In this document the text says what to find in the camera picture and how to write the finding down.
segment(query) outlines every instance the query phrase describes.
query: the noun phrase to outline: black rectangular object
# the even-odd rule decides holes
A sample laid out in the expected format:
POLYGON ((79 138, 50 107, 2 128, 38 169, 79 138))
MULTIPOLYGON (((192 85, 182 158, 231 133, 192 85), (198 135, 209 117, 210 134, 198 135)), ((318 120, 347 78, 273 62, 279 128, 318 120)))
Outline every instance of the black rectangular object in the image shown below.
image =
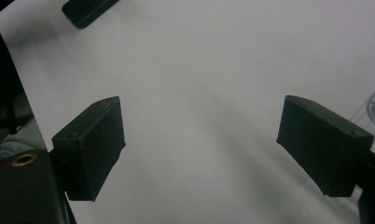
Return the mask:
POLYGON ((349 197, 373 135, 316 102, 288 95, 277 142, 325 195, 349 197))
POLYGON ((95 201, 126 146, 119 98, 92 104, 52 141, 54 149, 50 154, 58 164, 63 164, 62 182, 68 198, 95 201))
POLYGON ((104 14, 118 0, 69 0, 62 12, 75 27, 84 29, 104 14))

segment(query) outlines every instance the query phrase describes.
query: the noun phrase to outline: black mount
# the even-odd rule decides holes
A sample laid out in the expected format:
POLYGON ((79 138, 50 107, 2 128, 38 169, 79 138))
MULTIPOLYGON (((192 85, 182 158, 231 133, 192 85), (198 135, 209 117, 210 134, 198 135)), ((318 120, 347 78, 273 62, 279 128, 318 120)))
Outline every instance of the black mount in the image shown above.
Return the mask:
POLYGON ((89 106, 53 138, 0 165, 0 224, 74 224, 72 201, 95 201, 124 142, 118 97, 89 106))
POLYGON ((330 197, 350 197, 357 185, 362 224, 375 224, 374 136, 316 102, 286 96, 277 143, 330 197))
POLYGON ((62 7, 65 16, 79 29, 86 28, 118 0, 69 0, 62 7))

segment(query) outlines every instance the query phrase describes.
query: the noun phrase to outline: black object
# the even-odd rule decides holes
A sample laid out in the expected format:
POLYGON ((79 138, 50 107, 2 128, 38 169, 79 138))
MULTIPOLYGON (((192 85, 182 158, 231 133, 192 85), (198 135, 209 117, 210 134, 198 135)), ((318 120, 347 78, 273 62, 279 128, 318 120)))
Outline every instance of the black object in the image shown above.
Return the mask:
POLYGON ((79 29, 86 28, 118 0, 69 0, 62 12, 79 29))
MULTIPOLYGON (((0 10, 10 4, 11 1, 0 1, 0 10)), ((9 129, 11 134, 17 132, 17 127, 29 121, 33 115, 16 118, 13 98, 23 92, 23 88, 16 71, 15 65, 10 57, 7 45, 0 34, 0 108, 7 109, 7 119, 0 120, 0 129, 9 129)))
POLYGON ((316 102, 286 96, 277 142, 330 197, 362 190, 362 224, 375 224, 373 135, 316 102))
POLYGON ((94 201, 126 146, 118 97, 91 105, 52 140, 50 155, 68 175, 68 198, 94 201))
POLYGON ((118 97, 91 105, 53 143, 50 153, 25 151, 1 164, 0 224, 76 223, 64 192, 95 201, 126 146, 118 97))
POLYGON ((22 152, 1 165, 0 223, 70 223, 46 150, 22 152))

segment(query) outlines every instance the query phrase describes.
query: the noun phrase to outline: white table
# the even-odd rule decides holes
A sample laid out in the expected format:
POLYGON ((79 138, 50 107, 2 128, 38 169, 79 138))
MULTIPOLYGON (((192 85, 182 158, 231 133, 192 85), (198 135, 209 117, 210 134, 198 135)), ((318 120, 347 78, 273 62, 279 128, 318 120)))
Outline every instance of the white table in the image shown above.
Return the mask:
POLYGON ((287 94, 346 118, 375 90, 375 1, 122 0, 84 30, 16 0, 0 30, 48 148, 120 96, 127 146, 78 223, 358 223, 275 143, 287 94))

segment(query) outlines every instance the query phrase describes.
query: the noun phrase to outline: gold screw hole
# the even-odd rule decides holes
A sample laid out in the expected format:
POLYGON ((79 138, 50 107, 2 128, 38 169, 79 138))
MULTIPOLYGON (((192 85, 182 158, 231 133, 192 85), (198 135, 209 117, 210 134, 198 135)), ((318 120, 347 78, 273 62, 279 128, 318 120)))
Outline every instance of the gold screw hole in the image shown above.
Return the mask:
POLYGON ((19 156, 18 158, 12 161, 12 166, 24 166, 35 161, 38 156, 34 153, 27 153, 24 155, 19 156))

